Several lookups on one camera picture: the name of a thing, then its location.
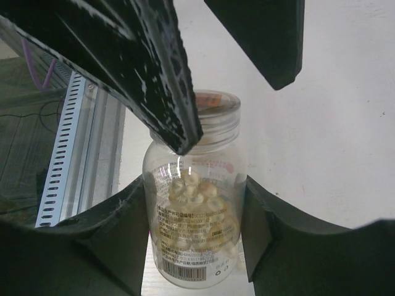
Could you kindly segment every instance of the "barcode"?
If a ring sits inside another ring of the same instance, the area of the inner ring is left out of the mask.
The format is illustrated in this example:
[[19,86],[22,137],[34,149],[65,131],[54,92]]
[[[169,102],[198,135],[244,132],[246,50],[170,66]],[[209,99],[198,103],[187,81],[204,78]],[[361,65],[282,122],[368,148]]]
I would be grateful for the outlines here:
[[206,280],[206,267],[182,267],[163,259],[165,273],[184,281],[201,282]]

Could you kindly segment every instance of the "orange label on lid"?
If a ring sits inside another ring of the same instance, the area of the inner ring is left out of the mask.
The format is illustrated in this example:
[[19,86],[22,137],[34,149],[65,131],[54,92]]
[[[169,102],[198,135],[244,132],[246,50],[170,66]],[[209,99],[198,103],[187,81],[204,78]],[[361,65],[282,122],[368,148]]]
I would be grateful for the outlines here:
[[198,107],[218,107],[221,103],[221,98],[221,94],[199,92],[196,94],[196,105]]

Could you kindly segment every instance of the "jar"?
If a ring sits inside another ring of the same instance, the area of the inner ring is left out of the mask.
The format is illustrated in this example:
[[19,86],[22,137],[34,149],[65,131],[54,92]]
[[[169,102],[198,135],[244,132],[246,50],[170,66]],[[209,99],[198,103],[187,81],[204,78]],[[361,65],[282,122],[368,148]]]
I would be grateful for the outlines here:
[[143,162],[144,190],[157,269],[171,283],[201,289],[224,280],[238,262],[246,161],[240,100],[196,91],[203,129],[185,156],[155,134]]

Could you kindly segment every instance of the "transparent bottle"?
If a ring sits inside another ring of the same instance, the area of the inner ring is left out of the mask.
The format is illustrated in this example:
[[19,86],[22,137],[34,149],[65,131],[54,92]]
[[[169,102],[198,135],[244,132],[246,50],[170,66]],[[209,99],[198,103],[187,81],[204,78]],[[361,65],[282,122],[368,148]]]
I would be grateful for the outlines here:
[[236,140],[240,100],[195,93],[202,139],[179,156],[151,133],[143,178],[157,269],[177,286],[202,289],[224,280],[238,262],[247,175]]

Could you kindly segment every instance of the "perforated metal strip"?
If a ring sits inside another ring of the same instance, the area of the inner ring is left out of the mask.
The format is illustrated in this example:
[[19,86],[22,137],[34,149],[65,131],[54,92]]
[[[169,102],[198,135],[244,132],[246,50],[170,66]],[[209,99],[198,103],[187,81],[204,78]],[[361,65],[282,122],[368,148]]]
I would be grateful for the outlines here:
[[72,73],[39,206],[36,227],[55,226],[60,220],[85,81],[81,75]]

